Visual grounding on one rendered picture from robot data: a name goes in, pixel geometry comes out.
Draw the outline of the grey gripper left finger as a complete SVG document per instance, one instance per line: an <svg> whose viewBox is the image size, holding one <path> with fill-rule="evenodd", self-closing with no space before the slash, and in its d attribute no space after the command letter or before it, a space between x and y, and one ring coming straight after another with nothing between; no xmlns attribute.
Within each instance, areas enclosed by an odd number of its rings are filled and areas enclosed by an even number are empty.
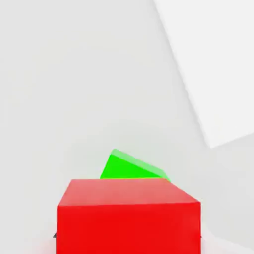
<svg viewBox="0 0 254 254"><path fill-rule="evenodd" d="M57 234L46 238L42 241L40 246L40 254L56 254Z"/></svg>

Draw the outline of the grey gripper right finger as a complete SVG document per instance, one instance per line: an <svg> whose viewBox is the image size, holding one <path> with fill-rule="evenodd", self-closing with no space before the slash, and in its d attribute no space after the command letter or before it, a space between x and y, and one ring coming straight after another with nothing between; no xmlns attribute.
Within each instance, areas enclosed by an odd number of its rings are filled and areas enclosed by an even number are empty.
<svg viewBox="0 0 254 254"><path fill-rule="evenodd" d="M214 242L213 239L209 236L201 236L201 254L214 254Z"/></svg>

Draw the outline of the small red cube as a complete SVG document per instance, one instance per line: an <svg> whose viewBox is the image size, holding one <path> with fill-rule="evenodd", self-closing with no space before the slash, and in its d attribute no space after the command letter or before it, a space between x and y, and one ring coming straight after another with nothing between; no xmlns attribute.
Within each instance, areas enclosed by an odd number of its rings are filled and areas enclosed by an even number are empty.
<svg viewBox="0 0 254 254"><path fill-rule="evenodd" d="M201 254L200 202L164 178L71 180L56 254Z"/></svg>

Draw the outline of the small green cube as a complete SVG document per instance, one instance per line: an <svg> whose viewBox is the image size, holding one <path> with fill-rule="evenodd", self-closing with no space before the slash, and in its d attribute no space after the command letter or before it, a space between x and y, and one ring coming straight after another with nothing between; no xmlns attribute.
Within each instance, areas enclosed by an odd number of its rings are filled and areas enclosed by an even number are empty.
<svg viewBox="0 0 254 254"><path fill-rule="evenodd" d="M165 178L170 181L169 177L162 169L136 159L117 149L111 152L100 178Z"/></svg>

